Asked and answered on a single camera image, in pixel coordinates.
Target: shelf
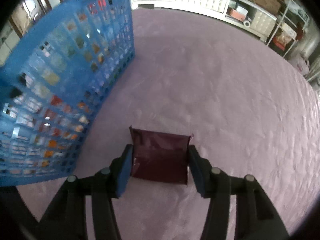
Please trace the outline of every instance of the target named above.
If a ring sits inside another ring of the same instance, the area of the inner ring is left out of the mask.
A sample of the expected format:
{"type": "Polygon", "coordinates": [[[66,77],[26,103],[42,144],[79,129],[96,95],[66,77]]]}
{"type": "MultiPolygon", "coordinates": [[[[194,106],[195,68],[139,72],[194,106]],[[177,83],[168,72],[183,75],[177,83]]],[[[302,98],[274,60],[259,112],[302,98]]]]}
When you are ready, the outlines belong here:
{"type": "Polygon", "coordinates": [[[295,28],[297,27],[297,26],[295,25],[295,23],[293,23],[293,21],[290,20],[290,19],[287,17],[287,15],[285,15],[284,18],[287,19],[295,28]]]}
{"type": "Polygon", "coordinates": [[[224,18],[221,18],[220,20],[222,21],[225,21],[227,23],[230,23],[230,24],[233,24],[241,29],[244,29],[252,34],[254,34],[255,36],[258,36],[260,38],[260,40],[262,40],[264,43],[267,41],[267,38],[266,36],[264,36],[263,34],[257,32],[256,30],[250,28],[250,27],[246,27],[244,26],[243,22],[229,16],[229,15],[226,15],[224,18]]]}
{"type": "MultiPolygon", "coordinates": [[[[282,1],[282,0],[277,0],[278,2],[282,3],[286,8],[288,7],[288,9],[290,10],[290,4],[297,4],[294,0],[289,0],[289,3],[288,5],[282,1]]],[[[309,16],[308,14],[302,9],[302,7],[300,5],[298,5],[300,7],[300,10],[307,16],[307,19],[304,19],[302,18],[302,16],[300,14],[295,14],[297,15],[303,22],[304,22],[304,25],[307,25],[308,22],[309,22],[309,16]]],[[[285,16],[285,18],[287,18],[292,24],[294,24],[287,16],[285,16]]]]}

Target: metal shelving unit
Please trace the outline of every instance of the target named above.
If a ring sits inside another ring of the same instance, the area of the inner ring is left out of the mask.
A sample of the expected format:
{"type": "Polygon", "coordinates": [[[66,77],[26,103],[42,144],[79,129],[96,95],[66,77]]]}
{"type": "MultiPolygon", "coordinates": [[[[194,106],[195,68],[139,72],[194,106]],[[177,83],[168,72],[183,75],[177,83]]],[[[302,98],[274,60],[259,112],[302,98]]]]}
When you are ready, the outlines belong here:
{"type": "MultiPolygon", "coordinates": [[[[286,7],[285,7],[284,12],[281,12],[281,11],[279,12],[279,14],[282,17],[281,17],[280,20],[277,20],[276,28],[275,28],[273,34],[271,35],[271,37],[269,38],[267,46],[269,46],[269,44],[271,43],[271,41],[272,41],[273,37],[276,35],[276,32],[278,31],[278,29],[281,28],[281,25],[282,25],[283,22],[289,22],[290,25],[292,25],[294,28],[297,28],[297,25],[287,16],[287,13],[290,10],[290,8],[293,7],[293,6],[297,6],[297,3],[295,1],[293,1],[293,0],[289,0],[288,4],[285,4],[284,1],[282,1],[282,0],[277,0],[277,1],[279,1],[280,3],[286,5],[286,7]]],[[[305,28],[308,26],[310,18],[308,16],[308,14],[306,14],[306,12],[301,7],[299,8],[299,10],[300,10],[301,14],[298,13],[296,15],[304,23],[304,25],[302,27],[302,30],[304,31],[305,28]]],[[[297,42],[298,42],[298,40],[294,40],[282,57],[285,57],[297,42]]]]}

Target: small item in compartment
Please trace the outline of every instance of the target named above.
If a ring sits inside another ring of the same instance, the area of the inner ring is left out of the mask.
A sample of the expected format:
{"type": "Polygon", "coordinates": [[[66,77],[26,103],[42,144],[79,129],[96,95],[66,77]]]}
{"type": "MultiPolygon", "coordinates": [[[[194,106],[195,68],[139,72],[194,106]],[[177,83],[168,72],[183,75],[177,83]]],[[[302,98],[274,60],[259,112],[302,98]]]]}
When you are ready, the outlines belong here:
{"type": "Polygon", "coordinates": [[[88,124],[89,120],[85,117],[85,115],[83,115],[79,118],[79,122],[84,123],[84,124],[88,124]]]}
{"type": "Polygon", "coordinates": [[[288,43],[292,40],[289,34],[286,32],[282,32],[278,36],[276,36],[277,41],[282,44],[284,47],[288,45],[288,43]]]}
{"type": "Polygon", "coordinates": [[[77,125],[74,130],[75,130],[76,132],[82,132],[83,129],[84,129],[84,127],[83,127],[82,125],[77,125]]]}
{"type": "Polygon", "coordinates": [[[72,133],[70,133],[70,132],[65,132],[64,135],[63,135],[63,137],[64,137],[65,139],[67,139],[67,140],[76,140],[77,137],[78,137],[78,135],[72,134],[72,133]]]}
{"type": "Polygon", "coordinates": [[[237,19],[237,20],[239,20],[239,21],[241,21],[241,22],[243,22],[244,19],[245,19],[245,15],[243,15],[242,13],[239,13],[238,11],[236,11],[236,10],[234,10],[234,9],[232,9],[232,8],[229,8],[229,9],[228,9],[228,14],[229,14],[231,17],[233,17],[233,18],[235,18],[235,19],[237,19]]]}
{"type": "Polygon", "coordinates": [[[63,112],[65,112],[66,114],[71,114],[72,113],[72,107],[70,105],[65,105],[63,107],[63,112]]]}
{"type": "Polygon", "coordinates": [[[251,22],[249,20],[244,20],[243,25],[249,28],[251,26],[251,22]]]}
{"type": "Polygon", "coordinates": [[[51,132],[52,136],[60,136],[61,135],[61,130],[59,130],[58,128],[54,128],[51,132]]]}
{"type": "Polygon", "coordinates": [[[245,9],[245,8],[243,8],[243,7],[240,6],[240,5],[237,5],[237,6],[236,6],[236,11],[239,12],[239,13],[241,13],[241,14],[243,14],[244,16],[247,16],[247,14],[248,14],[248,10],[245,9]]]}
{"type": "Polygon", "coordinates": [[[53,106],[61,106],[63,101],[58,98],[56,95],[53,95],[51,98],[51,105],[53,106]]]}
{"type": "Polygon", "coordinates": [[[273,44],[275,44],[279,49],[281,49],[282,51],[285,50],[285,46],[283,46],[282,43],[280,43],[278,40],[277,40],[277,37],[274,36],[273,39],[272,39],[272,42],[273,44]]]}
{"type": "Polygon", "coordinates": [[[283,22],[280,28],[287,33],[293,40],[296,39],[297,33],[287,23],[283,22]]]}
{"type": "Polygon", "coordinates": [[[54,153],[54,151],[45,151],[44,157],[45,158],[49,158],[49,157],[51,157],[53,155],[53,153],[54,153]]]}
{"type": "Polygon", "coordinates": [[[48,160],[45,160],[45,161],[42,161],[42,163],[41,163],[41,167],[46,167],[46,166],[48,166],[49,165],[49,161],[48,160]]]}
{"type": "Polygon", "coordinates": [[[84,109],[84,111],[85,111],[86,113],[89,113],[89,112],[90,112],[90,109],[88,108],[88,106],[87,106],[83,101],[80,101],[80,102],[78,103],[78,107],[79,107],[80,109],[84,109]]]}
{"type": "Polygon", "coordinates": [[[232,8],[232,9],[235,9],[236,6],[237,6],[237,2],[233,1],[233,0],[230,0],[228,7],[232,8]]]}
{"type": "Polygon", "coordinates": [[[49,148],[55,148],[57,146],[57,141],[55,141],[55,140],[50,140],[49,142],[48,142],[48,147],[49,148]]]}

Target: purple carpet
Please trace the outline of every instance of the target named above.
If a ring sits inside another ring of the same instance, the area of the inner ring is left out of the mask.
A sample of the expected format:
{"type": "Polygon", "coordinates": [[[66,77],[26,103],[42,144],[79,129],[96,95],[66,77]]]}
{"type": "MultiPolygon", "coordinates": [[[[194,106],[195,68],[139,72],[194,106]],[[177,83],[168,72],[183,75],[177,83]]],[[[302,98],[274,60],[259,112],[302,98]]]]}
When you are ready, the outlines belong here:
{"type": "MultiPolygon", "coordinates": [[[[320,190],[319,101],[309,84],[263,43],[218,20],[138,9],[133,25],[136,57],[98,114],[75,174],[109,166],[131,142],[130,125],[193,133],[213,166],[253,174],[292,232],[320,190]]],[[[37,219],[63,181],[19,186],[37,219]]],[[[209,200],[189,174],[188,186],[131,178],[113,203],[123,240],[196,240],[209,200]]],[[[90,217],[88,232],[94,239],[90,217]]]]}

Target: tape roll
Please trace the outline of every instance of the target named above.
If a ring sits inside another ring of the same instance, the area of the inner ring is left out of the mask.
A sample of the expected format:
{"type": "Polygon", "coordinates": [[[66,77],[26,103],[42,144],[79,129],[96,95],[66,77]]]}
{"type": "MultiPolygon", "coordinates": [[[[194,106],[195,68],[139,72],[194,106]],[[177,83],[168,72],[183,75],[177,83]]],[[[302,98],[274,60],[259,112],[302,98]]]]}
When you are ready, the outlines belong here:
{"type": "Polygon", "coordinates": [[[243,22],[243,25],[246,26],[246,27],[250,27],[251,26],[251,23],[248,21],[248,20],[245,20],[243,22]]]}

